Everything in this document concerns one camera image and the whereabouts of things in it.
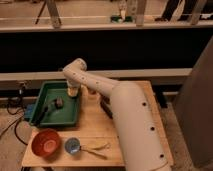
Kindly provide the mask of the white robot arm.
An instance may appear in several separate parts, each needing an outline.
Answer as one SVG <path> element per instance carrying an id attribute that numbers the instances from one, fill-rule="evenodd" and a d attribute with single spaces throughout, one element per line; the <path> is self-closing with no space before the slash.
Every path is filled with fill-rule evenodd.
<path id="1" fill-rule="evenodd" d="M 110 100 L 126 171 L 171 171 L 142 88 L 132 81 L 93 75 L 86 68 L 77 58 L 62 73 L 70 90 L 85 85 Z"/>

